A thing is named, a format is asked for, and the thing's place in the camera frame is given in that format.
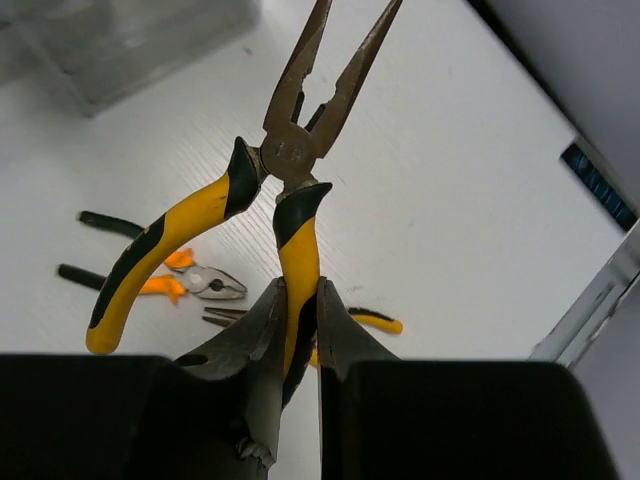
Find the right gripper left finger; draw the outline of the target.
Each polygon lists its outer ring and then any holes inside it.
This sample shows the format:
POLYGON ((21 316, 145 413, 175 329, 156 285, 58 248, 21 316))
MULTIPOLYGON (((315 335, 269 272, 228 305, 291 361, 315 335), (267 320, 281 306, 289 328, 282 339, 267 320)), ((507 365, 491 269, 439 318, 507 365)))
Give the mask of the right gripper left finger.
POLYGON ((277 457, 286 292, 171 360, 5 354, 5 479, 264 479, 277 457))

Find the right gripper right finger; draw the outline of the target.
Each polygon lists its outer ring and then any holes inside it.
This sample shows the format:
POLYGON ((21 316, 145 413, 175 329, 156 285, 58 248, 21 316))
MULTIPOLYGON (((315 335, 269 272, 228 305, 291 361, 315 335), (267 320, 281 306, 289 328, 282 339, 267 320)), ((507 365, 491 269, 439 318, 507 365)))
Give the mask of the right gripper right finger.
POLYGON ((546 361, 403 360, 316 297, 325 479, 615 479, 586 394, 546 361))

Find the yellow handled needle-nose pliers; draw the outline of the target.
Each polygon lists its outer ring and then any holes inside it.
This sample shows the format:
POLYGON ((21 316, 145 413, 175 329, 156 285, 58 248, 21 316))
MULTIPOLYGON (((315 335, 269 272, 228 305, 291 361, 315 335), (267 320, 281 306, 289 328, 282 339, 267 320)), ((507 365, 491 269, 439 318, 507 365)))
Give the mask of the yellow handled needle-nose pliers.
POLYGON ((118 347, 129 312, 144 282, 170 254, 200 234, 248 209, 268 176, 283 183, 273 231, 287 299, 283 396, 297 389, 312 357, 316 322, 311 310, 320 281, 315 218, 329 182, 312 174, 332 148, 401 4, 391 1, 338 77, 333 96, 306 125, 299 115, 303 83, 311 73, 331 4, 318 1, 276 84, 258 147, 236 138, 225 173, 189 195, 146 227, 119 256, 92 311, 85 345, 108 355, 118 347))

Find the clear plastic drawer cabinet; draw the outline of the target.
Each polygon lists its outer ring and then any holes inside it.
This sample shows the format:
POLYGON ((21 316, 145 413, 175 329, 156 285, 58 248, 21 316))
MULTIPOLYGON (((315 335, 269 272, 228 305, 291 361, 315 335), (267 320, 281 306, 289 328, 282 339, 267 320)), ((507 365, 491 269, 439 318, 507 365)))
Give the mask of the clear plastic drawer cabinet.
POLYGON ((4 1, 1 51, 93 117, 252 30, 258 1, 4 1))

